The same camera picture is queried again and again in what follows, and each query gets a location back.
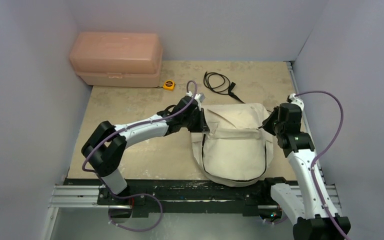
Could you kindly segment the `beige canvas backpack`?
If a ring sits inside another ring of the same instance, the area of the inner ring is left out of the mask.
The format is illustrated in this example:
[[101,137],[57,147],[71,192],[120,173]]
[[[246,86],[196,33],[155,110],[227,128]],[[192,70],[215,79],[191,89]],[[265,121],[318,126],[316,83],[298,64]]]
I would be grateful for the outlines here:
[[228,187],[255,184],[274,158],[274,138],[263,130],[269,112],[261,103],[202,107],[209,130],[191,134],[192,154],[202,173]]

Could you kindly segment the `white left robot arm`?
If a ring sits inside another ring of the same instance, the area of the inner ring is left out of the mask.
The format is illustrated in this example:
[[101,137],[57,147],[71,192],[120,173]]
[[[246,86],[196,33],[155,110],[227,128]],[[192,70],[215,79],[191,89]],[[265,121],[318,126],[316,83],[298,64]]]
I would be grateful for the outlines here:
[[103,121],[81,149],[85,161],[110,190],[118,205],[129,199],[128,184],[119,170],[125,149],[186,128],[193,158],[211,181],[228,187],[256,183],[274,158],[273,137],[262,128],[268,111],[262,104],[202,107],[204,95],[188,92],[178,104],[129,124]]

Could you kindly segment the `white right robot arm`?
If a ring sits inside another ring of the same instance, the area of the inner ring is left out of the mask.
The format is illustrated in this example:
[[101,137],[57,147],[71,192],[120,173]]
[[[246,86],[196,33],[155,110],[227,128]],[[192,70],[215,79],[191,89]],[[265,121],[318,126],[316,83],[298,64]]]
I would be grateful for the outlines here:
[[275,201],[292,222],[295,240],[344,240],[351,229],[349,218],[341,216],[333,204],[314,162],[315,146],[311,136],[301,130],[302,108],[282,103],[273,109],[264,128],[277,138],[291,165],[301,192],[292,194],[285,183],[269,184],[260,196],[268,204]]

